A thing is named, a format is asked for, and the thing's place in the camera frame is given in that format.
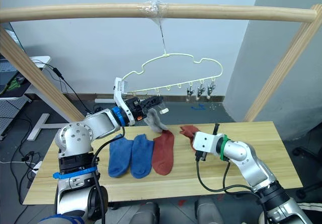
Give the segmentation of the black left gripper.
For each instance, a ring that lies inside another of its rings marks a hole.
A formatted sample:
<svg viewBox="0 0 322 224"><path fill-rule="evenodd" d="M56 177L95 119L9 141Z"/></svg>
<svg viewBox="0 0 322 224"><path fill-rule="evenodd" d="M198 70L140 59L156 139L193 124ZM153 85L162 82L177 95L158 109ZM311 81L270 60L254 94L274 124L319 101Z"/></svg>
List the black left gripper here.
<svg viewBox="0 0 322 224"><path fill-rule="evenodd" d="M145 100L140 100L137 97L128 99L126 105L132 113L135 121L141 121L147 117L148 109L158 106L163 102L162 96L152 96Z"/></svg>

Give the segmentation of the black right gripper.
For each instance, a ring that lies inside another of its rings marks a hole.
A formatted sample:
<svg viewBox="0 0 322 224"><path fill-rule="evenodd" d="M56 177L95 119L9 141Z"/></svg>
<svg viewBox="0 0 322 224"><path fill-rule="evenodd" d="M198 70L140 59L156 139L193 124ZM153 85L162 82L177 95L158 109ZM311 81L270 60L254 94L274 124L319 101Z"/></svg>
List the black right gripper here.
<svg viewBox="0 0 322 224"><path fill-rule="evenodd" d="M213 135L218 134L219 126L220 126L219 123L215 123L214 130L213 130L213 133L212 133ZM206 161L206 157L207 157L207 152L203 152L203 151L196 151L195 152L195 160L196 160L196 162Z"/></svg>

